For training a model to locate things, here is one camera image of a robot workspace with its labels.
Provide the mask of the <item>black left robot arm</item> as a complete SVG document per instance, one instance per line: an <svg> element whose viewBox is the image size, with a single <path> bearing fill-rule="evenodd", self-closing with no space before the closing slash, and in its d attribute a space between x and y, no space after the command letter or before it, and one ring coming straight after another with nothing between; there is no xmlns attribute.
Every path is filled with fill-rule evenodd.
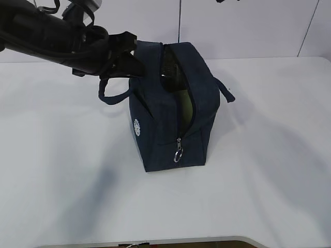
<svg viewBox="0 0 331 248"><path fill-rule="evenodd" d="M1 1L1 50L51 61L72 69L76 76L101 79L137 78L145 67L132 52L137 37L130 32L110 35L95 25L101 1L71 1L58 18L61 3L38 6L29 1Z"/></svg>

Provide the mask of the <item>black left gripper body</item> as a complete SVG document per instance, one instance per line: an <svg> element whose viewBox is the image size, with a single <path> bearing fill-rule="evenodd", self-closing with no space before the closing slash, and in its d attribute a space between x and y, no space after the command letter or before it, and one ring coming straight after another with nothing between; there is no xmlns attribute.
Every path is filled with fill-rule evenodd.
<svg viewBox="0 0 331 248"><path fill-rule="evenodd" d="M123 52L137 49L137 36L125 31L110 35L101 26L68 25L62 33L62 65L77 76L119 78L117 62Z"/></svg>

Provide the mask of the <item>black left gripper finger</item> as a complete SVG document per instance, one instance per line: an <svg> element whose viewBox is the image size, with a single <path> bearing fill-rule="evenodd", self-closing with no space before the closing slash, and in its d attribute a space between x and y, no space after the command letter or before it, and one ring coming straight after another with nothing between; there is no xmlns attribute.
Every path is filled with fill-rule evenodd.
<svg viewBox="0 0 331 248"><path fill-rule="evenodd" d="M117 75L120 78L140 78L145 76L145 66L129 52L123 52L117 62Z"/></svg>

